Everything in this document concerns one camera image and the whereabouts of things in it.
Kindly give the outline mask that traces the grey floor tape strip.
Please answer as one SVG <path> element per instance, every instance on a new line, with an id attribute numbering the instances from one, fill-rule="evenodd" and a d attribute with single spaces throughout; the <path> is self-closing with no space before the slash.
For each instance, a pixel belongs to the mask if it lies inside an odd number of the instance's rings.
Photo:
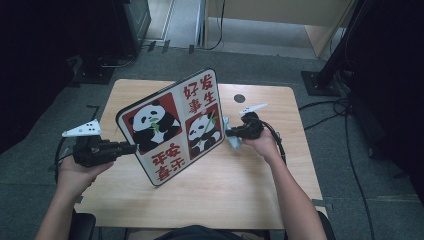
<path id="1" fill-rule="evenodd" d="M 316 207 L 324 207 L 327 211 L 333 210 L 333 204 L 323 199 L 312 199 L 313 204 Z"/>

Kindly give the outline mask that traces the person's left hand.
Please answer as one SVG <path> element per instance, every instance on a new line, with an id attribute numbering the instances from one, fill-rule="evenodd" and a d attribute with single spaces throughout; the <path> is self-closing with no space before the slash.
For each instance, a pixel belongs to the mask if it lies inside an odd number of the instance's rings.
<path id="1" fill-rule="evenodd" d="M 113 165 L 113 162 L 109 162 L 94 167 L 84 167 L 77 164 L 72 156 L 65 157 L 59 168 L 56 195 L 60 199 L 75 200 L 100 174 Z"/>

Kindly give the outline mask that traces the person's right hand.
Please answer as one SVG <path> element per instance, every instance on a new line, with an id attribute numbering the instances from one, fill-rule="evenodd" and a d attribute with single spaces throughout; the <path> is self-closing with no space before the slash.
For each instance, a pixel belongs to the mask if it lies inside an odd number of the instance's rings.
<path id="1" fill-rule="evenodd" d="M 259 138 L 243 139 L 242 143 L 253 147 L 254 150 L 262 156 L 269 165 L 282 162 L 276 141 L 268 129 L 263 130 Z"/>

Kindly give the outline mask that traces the dark curtain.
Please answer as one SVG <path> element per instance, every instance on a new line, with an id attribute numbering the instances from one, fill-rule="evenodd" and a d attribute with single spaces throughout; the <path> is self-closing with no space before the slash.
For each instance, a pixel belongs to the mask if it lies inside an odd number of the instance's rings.
<path id="1" fill-rule="evenodd" d="M 22 141 L 73 72 L 107 0 L 0 0 L 0 154 Z"/>
<path id="2" fill-rule="evenodd" d="M 367 0 L 347 39 L 349 86 L 384 131 L 379 150 L 424 204 L 424 0 Z"/>

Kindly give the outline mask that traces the panda picture board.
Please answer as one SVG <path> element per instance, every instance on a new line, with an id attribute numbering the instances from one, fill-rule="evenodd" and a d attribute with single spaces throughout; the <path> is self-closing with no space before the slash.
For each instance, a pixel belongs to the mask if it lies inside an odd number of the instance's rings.
<path id="1" fill-rule="evenodd" d="M 123 109 L 116 123 L 160 186 L 225 138 L 215 71 L 204 69 Z"/>

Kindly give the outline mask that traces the light blue wiping cloth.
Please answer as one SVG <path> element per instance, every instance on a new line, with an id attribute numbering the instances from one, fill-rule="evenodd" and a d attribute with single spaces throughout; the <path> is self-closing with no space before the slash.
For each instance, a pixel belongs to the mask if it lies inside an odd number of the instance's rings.
<path id="1" fill-rule="evenodd" d="M 229 118 L 228 117 L 224 117 L 223 118 L 223 123 L 224 123 L 224 131 L 225 131 L 225 135 L 227 137 L 228 142 L 231 145 L 231 148 L 236 150 L 239 149 L 242 145 L 240 139 L 236 136 L 230 136 L 227 131 L 231 129 L 231 126 L 229 124 Z"/>

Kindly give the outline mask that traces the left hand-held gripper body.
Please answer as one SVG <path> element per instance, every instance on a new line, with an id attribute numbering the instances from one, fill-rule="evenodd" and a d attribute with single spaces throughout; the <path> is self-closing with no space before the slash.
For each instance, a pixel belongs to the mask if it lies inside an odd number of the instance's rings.
<path id="1" fill-rule="evenodd" d="M 119 157 L 119 143 L 102 140 L 101 133 L 97 119 L 62 133 L 65 138 L 76 138 L 73 156 L 77 164 L 84 167 L 94 167 L 115 161 Z"/>

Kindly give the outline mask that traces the person's dark clothing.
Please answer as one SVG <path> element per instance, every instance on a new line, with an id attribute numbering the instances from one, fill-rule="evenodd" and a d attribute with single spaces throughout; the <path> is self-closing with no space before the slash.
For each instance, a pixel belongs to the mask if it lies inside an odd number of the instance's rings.
<path id="1" fill-rule="evenodd" d="M 191 225 L 171 230 L 154 240 L 243 240 L 240 236 L 225 230 Z"/>

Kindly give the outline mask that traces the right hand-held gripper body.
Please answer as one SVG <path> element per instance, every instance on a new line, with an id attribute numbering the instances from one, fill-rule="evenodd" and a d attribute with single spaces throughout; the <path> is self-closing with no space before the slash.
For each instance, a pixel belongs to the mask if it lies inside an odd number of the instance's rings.
<path id="1" fill-rule="evenodd" d="M 242 111 L 240 111 L 240 114 L 242 115 L 241 120 L 243 122 L 243 125 L 239 130 L 239 135 L 241 138 L 257 139 L 261 135 L 261 132 L 263 131 L 263 123 L 255 111 L 265 106 L 267 106 L 267 103 L 247 106 Z"/>

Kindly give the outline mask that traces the black floor stand base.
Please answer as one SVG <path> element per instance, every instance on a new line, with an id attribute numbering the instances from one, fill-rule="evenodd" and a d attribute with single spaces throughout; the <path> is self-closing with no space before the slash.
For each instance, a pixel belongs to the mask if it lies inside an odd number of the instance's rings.
<path id="1" fill-rule="evenodd" d="M 73 83 L 108 85 L 114 69 L 104 67 L 96 57 L 83 58 L 78 68 Z"/>

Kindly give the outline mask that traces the black stand base plate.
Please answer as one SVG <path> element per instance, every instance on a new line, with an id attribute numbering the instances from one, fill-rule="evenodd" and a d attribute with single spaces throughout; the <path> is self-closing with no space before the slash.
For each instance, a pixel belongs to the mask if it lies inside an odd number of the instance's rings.
<path id="1" fill-rule="evenodd" d="M 336 81 L 321 72 L 302 71 L 301 77 L 307 93 L 313 96 L 340 96 Z"/>

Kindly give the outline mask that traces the black stand pole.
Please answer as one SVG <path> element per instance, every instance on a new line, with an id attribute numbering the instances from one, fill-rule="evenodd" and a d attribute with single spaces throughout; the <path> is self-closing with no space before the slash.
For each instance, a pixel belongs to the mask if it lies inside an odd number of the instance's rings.
<path id="1" fill-rule="evenodd" d="M 334 73 L 343 65 L 349 62 L 347 59 L 347 50 L 350 38 L 357 31 L 358 26 L 364 19 L 367 11 L 369 10 L 370 3 L 373 0 L 358 0 L 353 16 L 348 24 L 345 35 L 341 38 L 340 43 L 337 45 L 335 51 L 330 56 L 324 68 L 320 71 L 328 77 L 334 76 Z"/>

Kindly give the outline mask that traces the dark cabinet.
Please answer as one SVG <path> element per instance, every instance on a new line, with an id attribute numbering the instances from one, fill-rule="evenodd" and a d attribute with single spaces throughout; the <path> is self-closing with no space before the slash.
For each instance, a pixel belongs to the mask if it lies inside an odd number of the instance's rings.
<path id="1" fill-rule="evenodd" d="M 122 56 L 136 56 L 151 23 L 148 0 L 112 0 Z"/>

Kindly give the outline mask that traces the light wooden desk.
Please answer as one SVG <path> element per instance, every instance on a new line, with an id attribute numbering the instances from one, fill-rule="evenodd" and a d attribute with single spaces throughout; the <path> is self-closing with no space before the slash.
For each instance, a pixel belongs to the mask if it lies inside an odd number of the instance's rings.
<path id="1" fill-rule="evenodd" d="M 304 25 L 313 51 L 322 57 L 335 33 L 350 21 L 357 0 L 202 0 L 203 46 L 208 47 L 209 18 Z"/>

